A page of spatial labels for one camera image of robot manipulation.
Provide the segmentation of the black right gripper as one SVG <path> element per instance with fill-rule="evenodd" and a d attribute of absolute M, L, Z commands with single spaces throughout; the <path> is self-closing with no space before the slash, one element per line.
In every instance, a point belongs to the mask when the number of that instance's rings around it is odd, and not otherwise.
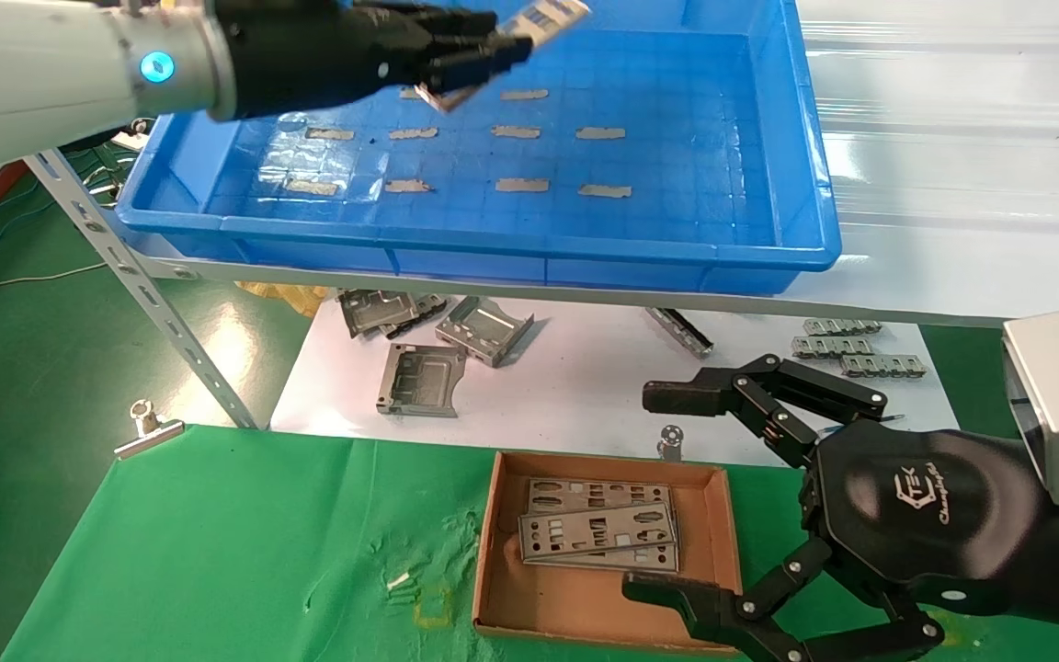
<path fill-rule="evenodd" d="M 945 630 L 903 592 L 880 590 L 886 622 L 798 640 L 776 615 L 833 560 L 856 582 L 925 591 L 997 582 L 1041 518 L 1045 489 L 1017 441 L 957 430 L 911 432 L 870 422 L 889 399 L 776 355 L 700 369 L 688 382 L 650 381 L 656 414 L 732 415 L 791 468 L 811 465 L 823 538 L 808 538 L 743 594 L 710 582 L 625 573 L 624 598 L 679 613 L 693 640 L 752 661 L 917 661 Z M 820 440 L 793 409 L 847 425 Z"/>

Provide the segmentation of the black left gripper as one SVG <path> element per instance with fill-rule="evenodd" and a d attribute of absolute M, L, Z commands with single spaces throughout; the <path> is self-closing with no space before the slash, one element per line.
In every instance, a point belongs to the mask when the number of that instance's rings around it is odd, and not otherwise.
<path fill-rule="evenodd" d="M 533 52 L 530 37 L 496 35 L 492 11 L 428 3 L 211 1 L 209 18 L 222 43 L 215 121 L 339 108 L 387 86 L 454 93 Z"/>

